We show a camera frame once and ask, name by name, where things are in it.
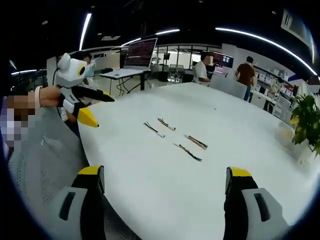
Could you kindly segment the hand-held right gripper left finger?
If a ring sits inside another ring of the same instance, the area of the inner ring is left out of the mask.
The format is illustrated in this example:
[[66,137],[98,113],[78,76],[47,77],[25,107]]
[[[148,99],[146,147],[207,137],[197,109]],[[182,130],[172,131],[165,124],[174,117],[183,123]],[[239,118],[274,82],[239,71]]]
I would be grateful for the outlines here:
[[105,180],[102,165],[80,170],[49,205],[49,234],[53,240],[104,240]]

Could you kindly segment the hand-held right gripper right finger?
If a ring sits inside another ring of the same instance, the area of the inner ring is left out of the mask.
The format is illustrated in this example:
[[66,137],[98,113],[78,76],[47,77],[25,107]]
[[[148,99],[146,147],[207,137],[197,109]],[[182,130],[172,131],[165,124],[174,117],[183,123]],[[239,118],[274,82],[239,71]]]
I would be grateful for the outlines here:
[[280,203],[242,168],[226,168],[223,209],[225,240],[281,240],[289,228]]

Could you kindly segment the person's left hand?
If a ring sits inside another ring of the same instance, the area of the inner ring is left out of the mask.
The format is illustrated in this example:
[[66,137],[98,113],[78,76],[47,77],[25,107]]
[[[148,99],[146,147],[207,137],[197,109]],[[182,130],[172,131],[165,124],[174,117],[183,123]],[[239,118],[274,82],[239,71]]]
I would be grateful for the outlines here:
[[41,107],[58,107],[61,100],[61,90],[58,86],[43,87],[39,90]]

